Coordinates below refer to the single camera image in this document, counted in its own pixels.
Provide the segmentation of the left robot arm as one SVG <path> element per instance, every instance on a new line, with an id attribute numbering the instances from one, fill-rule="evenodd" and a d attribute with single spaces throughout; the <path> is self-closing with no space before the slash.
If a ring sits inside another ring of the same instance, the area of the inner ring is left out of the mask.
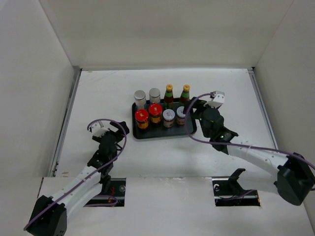
<path id="1" fill-rule="evenodd" d="M 98 149 L 80 174 L 68 185 L 51 196 L 40 196 L 34 205 L 24 231 L 33 236 L 63 236 L 69 219 L 81 208 L 113 207 L 119 204 L 111 187 L 109 172 L 114 162 L 123 152 L 129 128 L 126 122 L 109 119 L 113 131 L 103 126 L 105 119 L 91 122 L 87 130 L 98 142 Z"/>

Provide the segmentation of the yellow cap sauce bottle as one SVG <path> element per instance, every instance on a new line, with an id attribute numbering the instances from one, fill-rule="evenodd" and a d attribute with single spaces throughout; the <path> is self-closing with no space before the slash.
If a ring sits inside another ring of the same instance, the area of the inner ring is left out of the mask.
<path id="1" fill-rule="evenodd" d="M 173 102 L 174 102 L 174 97 L 173 97 L 173 85 L 168 84 L 166 86 L 166 91 L 164 94 L 164 108 L 165 109 L 173 109 Z"/>
<path id="2" fill-rule="evenodd" d="M 180 96 L 179 105 L 184 106 L 187 102 L 190 101 L 189 97 L 190 85 L 186 84 L 183 86 L 183 91 Z"/>

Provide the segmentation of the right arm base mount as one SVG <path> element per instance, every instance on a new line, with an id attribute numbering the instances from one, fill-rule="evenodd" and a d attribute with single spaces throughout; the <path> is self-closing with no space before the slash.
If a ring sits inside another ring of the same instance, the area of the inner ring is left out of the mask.
<path id="1" fill-rule="evenodd" d="M 217 207 L 259 207 L 257 190 L 245 190 L 238 183 L 240 175 L 246 169 L 238 168 L 227 177 L 213 177 L 214 201 Z"/>

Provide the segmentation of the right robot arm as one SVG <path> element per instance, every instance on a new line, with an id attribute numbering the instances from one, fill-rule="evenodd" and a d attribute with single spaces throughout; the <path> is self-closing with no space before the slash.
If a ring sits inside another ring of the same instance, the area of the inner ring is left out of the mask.
<path id="1" fill-rule="evenodd" d="M 205 101 L 198 96 L 185 105 L 185 112 L 189 118 L 200 122 L 203 136 L 208 138 L 206 144 L 216 151 L 243 159 L 270 175 L 267 179 L 244 177 L 242 174 L 246 169 L 238 168 L 225 181 L 231 200 L 261 190 L 275 193 L 292 205 L 301 205 L 314 189 L 315 166 L 298 153 L 258 147 L 229 130 L 219 113 L 221 105 L 214 97 Z"/>

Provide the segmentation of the silver lid white jar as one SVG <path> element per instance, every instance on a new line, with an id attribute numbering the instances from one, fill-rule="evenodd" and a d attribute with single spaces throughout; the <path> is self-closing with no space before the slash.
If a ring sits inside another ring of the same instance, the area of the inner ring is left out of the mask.
<path id="1" fill-rule="evenodd" d="M 134 99 L 138 110 L 146 109 L 146 93 L 143 90 L 137 90 L 134 93 Z"/>

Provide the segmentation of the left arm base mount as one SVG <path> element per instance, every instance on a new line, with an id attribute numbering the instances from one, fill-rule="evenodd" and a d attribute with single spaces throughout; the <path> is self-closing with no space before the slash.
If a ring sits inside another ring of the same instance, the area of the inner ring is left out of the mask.
<path id="1" fill-rule="evenodd" d="M 126 178 L 111 178 L 107 175 L 101 183 L 101 192 L 89 200 L 85 207 L 124 207 Z"/>

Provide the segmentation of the white jar red label lid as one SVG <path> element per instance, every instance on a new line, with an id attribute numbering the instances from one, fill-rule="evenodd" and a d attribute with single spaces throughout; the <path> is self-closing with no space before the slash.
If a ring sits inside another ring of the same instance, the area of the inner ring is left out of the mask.
<path id="1" fill-rule="evenodd" d="M 175 112 L 172 109 L 166 109 L 163 111 L 163 126 L 171 128 L 174 124 Z"/>

